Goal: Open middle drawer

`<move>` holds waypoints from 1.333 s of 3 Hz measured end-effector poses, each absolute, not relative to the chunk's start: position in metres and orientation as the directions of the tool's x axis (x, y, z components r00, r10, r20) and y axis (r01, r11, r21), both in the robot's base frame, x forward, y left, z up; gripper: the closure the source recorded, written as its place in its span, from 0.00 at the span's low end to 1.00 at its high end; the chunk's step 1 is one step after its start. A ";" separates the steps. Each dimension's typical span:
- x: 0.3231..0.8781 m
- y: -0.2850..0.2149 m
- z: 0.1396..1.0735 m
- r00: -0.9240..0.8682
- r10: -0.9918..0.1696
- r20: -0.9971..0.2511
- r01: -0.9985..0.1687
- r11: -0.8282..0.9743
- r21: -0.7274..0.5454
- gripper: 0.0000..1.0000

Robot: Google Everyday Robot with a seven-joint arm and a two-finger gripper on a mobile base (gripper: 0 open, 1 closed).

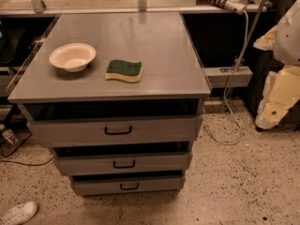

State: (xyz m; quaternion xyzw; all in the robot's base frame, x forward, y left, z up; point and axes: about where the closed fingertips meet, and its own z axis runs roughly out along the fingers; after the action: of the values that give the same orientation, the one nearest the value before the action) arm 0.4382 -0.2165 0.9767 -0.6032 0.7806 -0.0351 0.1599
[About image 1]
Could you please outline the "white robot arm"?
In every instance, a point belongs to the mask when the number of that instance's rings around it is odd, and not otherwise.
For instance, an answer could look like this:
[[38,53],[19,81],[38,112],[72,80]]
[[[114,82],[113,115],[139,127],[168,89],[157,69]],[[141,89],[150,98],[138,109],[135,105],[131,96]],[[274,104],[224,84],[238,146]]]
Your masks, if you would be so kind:
[[300,100],[300,0],[254,42],[254,47],[272,51],[284,65],[278,73],[270,71],[267,75],[255,119],[258,128],[269,129],[277,126]]

